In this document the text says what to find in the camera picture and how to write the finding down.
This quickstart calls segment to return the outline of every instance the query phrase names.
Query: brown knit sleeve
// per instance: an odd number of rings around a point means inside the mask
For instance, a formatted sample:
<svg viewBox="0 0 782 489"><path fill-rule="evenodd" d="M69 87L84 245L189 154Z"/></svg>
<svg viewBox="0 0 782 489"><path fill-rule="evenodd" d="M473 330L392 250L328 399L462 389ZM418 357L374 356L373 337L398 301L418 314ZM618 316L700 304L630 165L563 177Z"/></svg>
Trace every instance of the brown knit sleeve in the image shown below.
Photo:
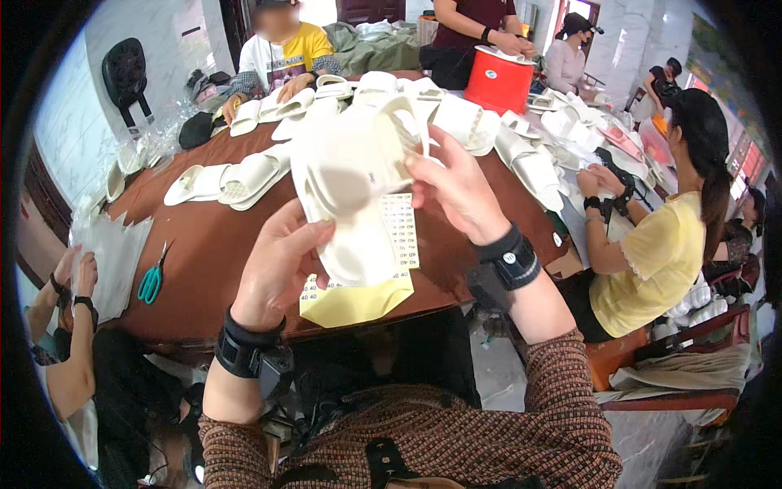
<svg viewBox="0 0 782 489"><path fill-rule="evenodd" d="M259 425L235 425L202 415L199 427L206 462L206 489L271 486L271 472Z"/></svg>

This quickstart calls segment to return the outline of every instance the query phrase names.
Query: wooden table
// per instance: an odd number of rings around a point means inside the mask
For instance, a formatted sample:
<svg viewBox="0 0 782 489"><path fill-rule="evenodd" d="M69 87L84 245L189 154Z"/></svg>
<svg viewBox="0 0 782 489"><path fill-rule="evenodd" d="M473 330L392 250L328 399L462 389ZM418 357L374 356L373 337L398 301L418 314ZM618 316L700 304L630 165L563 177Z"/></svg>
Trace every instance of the wooden table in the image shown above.
<svg viewBox="0 0 782 489"><path fill-rule="evenodd" d="M296 198L290 174L251 209L239 212L213 202L163 205L169 187L193 164L239 163L275 142L277 124L263 124L247 135L232 138L223 131L207 144L179 153L163 170L141 173L111 206L116 218L127 212L125 224L152 216L154 225L138 261L131 300L117 325L151 343L181 343L214 339L225 311L233 302L245 262L264 222L284 203ZM478 162L500 201L503 212L529 237L541 262L564 255L554 244L554 226L524 185L492 151ZM442 208L415 211L421 268L411 273L415 293L382 319L403 318L460 304L472 299L465 272L475 265L469 241L447 221ZM163 287L152 305L136 299L144 273L160 257L163 242L171 243L163 267ZM287 312L284 337L289 340L329 332L299 316L295 304Z"/></svg>

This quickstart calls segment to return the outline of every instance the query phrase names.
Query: black bag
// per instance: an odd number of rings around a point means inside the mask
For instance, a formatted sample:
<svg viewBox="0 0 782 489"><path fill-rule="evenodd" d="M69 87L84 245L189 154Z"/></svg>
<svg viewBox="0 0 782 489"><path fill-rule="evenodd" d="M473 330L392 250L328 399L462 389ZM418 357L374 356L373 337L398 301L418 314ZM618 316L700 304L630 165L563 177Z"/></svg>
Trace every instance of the black bag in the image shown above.
<svg viewBox="0 0 782 489"><path fill-rule="evenodd" d="M179 131L179 146L193 149L209 141L212 135L212 114L199 112L190 117Z"/></svg>
<svg viewBox="0 0 782 489"><path fill-rule="evenodd" d="M432 71L432 81L446 90L464 90L470 81L475 48L436 48L421 46L418 62L424 70Z"/></svg>

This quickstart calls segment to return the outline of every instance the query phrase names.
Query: yellow t-shirt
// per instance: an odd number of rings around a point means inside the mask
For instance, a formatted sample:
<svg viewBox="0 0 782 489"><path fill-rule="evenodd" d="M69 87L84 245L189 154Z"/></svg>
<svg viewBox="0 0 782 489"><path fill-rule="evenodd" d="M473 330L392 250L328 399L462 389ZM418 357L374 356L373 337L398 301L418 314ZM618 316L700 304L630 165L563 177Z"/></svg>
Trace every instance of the yellow t-shirt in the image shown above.
<svg viewBox="0 0 782 489"><path fill-rule="evenodd" d="M706 227L701 196L670 196L620 245L632 270L598 275L590 287L590 303L603 329L625 336L677 305L703 266Z"/></svg>
<svg viewBox="0 0 782 489"><path fill-rule="evenodd" d="M312 62L334 54L326 32L311 23L302 22L299 32L284 45L252 36L239 54L239 72L255 70L264 92L269 93L296 75L312 70Z"/></svg>

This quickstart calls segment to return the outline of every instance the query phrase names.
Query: scissors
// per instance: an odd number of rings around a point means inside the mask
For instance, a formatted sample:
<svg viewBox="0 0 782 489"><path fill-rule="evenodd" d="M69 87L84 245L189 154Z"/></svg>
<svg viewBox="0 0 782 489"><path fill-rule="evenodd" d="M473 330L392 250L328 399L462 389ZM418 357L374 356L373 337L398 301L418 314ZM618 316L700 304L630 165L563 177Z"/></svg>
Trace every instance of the scissors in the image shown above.
<svg viewBox="0 0 782 489"><path fill-rule="evenodd" d="M160 286L163 285L163 260L166 259L166 253L168 253L168 241L163 244L163 254L160 255L160 259L157 261L157 265L150 268L145 274L142 282L138 284L139 300L143 300L147 304L155 302L157 294L160 292Z"/></svg>

